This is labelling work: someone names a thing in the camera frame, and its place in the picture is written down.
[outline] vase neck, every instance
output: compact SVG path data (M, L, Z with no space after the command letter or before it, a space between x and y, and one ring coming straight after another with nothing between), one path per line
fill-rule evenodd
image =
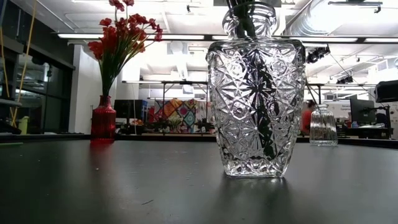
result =
M276 25L275 9L263 2L247 2L231 8L223 20L229 40L271 37Z
M99 96L99 106L111 106L110 96Z
M318 110L327 110L329 105L318 105L317 108Z

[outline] pipe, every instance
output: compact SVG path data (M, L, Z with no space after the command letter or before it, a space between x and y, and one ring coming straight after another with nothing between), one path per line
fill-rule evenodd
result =
M305 6L303 8L301 8L299 10L298 13L296 13L296 15L293 16L293 18L291 18L287 23L286 23L286 30L296 21L296 19L299 17L299 15L301 15L301 13L303 13L303 11L311 4L313 0L309 0Z
M349 4L350 6L369 6L369 4L365 5L360 2L350 2ZM339 5L330 0L311 0L288 22L285 34L292 36L329 35L347 19L355 17L355 14L356 11L353 8Z

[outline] desk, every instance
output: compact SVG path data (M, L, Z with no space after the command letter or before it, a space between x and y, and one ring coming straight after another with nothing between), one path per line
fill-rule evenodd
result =
M346 134L359 138L388 139L388 128L348 128Z
M0 223L397 223L398 151L296 144L284 179L233 179L215 142L0 149Z

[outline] red shirt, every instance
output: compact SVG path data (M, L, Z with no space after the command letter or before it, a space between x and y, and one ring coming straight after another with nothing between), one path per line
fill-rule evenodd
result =
M303 126L301 128L301 131L304 132L305 134L310 134L310 124L311 124L311 110L305 110L302 119L303 119Z

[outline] glass jar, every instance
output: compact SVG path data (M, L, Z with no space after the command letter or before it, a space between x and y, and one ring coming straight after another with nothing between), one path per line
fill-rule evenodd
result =
M328 105L318 105L311 114L310 143L317 146L337 145L336 121Z
M217 143L227 175L282 177L300 127L305 47L271 37L275 9L245 2L206 56Z

